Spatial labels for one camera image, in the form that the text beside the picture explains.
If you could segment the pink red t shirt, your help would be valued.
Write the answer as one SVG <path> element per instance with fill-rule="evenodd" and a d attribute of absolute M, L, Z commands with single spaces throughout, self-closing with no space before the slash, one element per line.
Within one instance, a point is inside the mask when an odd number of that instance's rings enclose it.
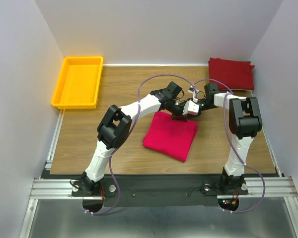
<path fill-rule="evenodd" d="M 172 120 L 170 114 L 156 112 L 143 138 L 143 146 L 186 162 L 197 131 L 194 121 Z"/>

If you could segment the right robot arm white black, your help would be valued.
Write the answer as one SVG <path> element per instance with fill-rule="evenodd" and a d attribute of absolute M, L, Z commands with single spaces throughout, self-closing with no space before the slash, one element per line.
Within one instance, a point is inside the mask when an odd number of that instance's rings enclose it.
<path fill-rule="evenodd" d="M 206 84 L 204 90 L 203 110 L 222 107 L 223 113 L 228 113 L 228 118 L 224 118 L 224 128 L 230 153 L 220 176 L 219 190 L 231 193 L 245 187 L 244 168 L 247 167 L 248 151 L 263 126 L 258 99 L 222 93 L 216 83 Z"/>

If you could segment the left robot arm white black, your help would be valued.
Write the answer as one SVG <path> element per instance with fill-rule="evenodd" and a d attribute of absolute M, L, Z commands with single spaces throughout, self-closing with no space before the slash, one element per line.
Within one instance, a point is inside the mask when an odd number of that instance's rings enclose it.
<path fill-rule="evenodd" d="M 129 137 L 132 123 L 161 110 L 177 117 L 188 114 L 188 103 L 192 100 L 176 102 L 181 91 L 182 88 L 172 81 L 166 88 L 153 90 L 138 102 L 108 108 L 97 128 L 97 145 L 91 162 L 81 175 L 83 189 L 89 195 L 100 191 L 100 181 L 104 178 L 109 158 Z"/>

